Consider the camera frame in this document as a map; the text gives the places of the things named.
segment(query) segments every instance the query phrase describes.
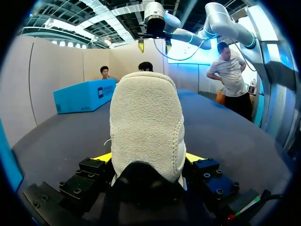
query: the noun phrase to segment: dark gray floor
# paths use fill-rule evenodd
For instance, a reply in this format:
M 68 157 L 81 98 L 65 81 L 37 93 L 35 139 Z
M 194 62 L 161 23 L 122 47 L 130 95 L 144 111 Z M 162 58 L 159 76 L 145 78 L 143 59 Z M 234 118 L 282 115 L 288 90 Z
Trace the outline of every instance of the dark gray floor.
M 188 90 L 179 90 L 187 151 L 213 157 L 241 190 L 282 193 L 291 177 L 291 160 L 256 125 Z M 25 173 L 20 189 L 46 181 L 54 188 L 67 180 L 86 157 L 106 153 L 110 103 L 92 113 L 56 115 L 22 138 L 14 151 Z

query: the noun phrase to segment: yellow plate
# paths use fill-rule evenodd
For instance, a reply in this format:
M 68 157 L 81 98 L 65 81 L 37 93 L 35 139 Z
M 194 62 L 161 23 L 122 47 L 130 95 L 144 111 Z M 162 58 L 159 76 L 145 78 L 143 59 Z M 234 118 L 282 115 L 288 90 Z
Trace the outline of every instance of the yellow plate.
M 112 157 L 112 154 L 111 153 L 108 153 L 108 154 L 104 154 L 102 156 L 99 156 L 97 158 L 93 158 L 94 160 L 101 160 L 101 161 L 104 161 L 104 162 L 108 162 Z M 194 161 L 197 161 L 199 159 L 201 160 L 205 160 L 204 158 L 201 158 L 199 156 L 196 156 L 196 155 L 193 155 L 193 154 L 189 154 L 189 153 L 186 153 L 186 158 L 190 161 L 190 162 L 194 162 Z

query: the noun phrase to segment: dark hair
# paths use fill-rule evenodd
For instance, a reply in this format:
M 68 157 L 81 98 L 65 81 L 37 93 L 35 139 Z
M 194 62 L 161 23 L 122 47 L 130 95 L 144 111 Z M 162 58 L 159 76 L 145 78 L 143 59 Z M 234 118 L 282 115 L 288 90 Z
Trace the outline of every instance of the dark hair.
M 139 64 L 138 66 L 139 70 L 144 70 L 148 69 L 150 72 L 153 72 L 152 64 L 150 62 L 143 62 Z
M 109 68 L 108 68 L 108 66 L 103 66 L 103 67 L 101 67 L 101 69 L 100 69 L 100 73 L 102 73 L 102 72 L 103 72 L 105 69 L 107 69 L 107 70 L 108 70 L 108 69 L 109 69 Z
M 220 42 L 217 45 L 217 50 L 219 53 L 223 52 L 224 48 L 229 48 L 229 45 L 226 42 Z

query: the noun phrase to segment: orange object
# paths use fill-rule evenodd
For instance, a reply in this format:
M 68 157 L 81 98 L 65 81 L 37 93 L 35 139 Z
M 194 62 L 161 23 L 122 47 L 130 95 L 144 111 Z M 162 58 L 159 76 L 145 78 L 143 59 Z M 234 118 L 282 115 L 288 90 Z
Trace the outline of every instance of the orange object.
M 220 105 L 225 105 L 225 95 L 223 93 L 217 93 L 215 101 Z

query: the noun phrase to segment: blue counter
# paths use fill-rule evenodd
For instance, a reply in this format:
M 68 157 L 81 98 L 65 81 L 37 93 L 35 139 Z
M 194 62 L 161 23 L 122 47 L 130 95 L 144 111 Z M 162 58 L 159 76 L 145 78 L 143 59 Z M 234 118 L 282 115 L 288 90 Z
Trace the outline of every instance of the blue counter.
M 111 101 L 115 79 L 86 81 L 53 92 L 58 114 L 92 112 Z

